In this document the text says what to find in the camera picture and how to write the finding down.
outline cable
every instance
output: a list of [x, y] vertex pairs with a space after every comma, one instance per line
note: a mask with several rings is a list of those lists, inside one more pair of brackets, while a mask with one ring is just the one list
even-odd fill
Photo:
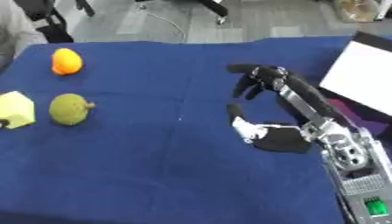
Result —
[[181, 32], [181, 34], [182, 34], [182, 43], [186, 42], [186, 33], [184, 32], [184, 30], [181, 29], [181, 27], [179, 27], [179, 25], [175, 24], [173, 21], [171, 21], [171, 20], [169, 20], [167, 18], [160, 17], [160, 16], [157, 16], [157, 15], [151, 14], [149, 12], [147, 12], [147, 15], [148, 16], [152, 16], [154, 18], [158, 18], [158, 19], [164, 20], [164, 21], [168, 22], [169, 24], [173, 25], [174, 27], [176, 27], [177, 30], [179, 30]]

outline green durian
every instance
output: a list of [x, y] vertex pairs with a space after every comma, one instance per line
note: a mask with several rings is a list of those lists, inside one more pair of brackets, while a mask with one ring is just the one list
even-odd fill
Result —
[[78, 94], [61, 94], [53, 99], [49, 114], [56, 123], [72, 126], [83, 122], [94, 107]]

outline gray floor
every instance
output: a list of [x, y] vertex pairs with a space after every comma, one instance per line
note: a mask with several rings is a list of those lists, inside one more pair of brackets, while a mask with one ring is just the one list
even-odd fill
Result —
[[357, 30], [392, 34], [392, 19], [346, 24], [337, 19], [329, 3], [312, 0], [224, 0], [229, 17], [223, 25], [215, 24], [215, 15], [192, 0], [155, 0], [146, 4], [147, 10], [139, 10], [133, 0], [88, 1], [96, 10], [94, 17], [76, 10], [74, 1], [57, 3], [78, 42], [227, 43], [268, 37], [351, 35]]

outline white paper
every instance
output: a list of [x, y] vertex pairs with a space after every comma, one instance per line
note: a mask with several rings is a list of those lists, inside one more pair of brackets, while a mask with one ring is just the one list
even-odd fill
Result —
[[392, 52], [352, 41], [320, 86], [392, 116]]

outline green light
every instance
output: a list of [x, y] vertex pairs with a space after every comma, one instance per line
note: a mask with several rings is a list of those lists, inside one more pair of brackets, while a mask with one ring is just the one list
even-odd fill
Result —
[[381, 199], [371, 199], [365, 202], [367, 210], [371, 215], [388, 214], [387, 206]]

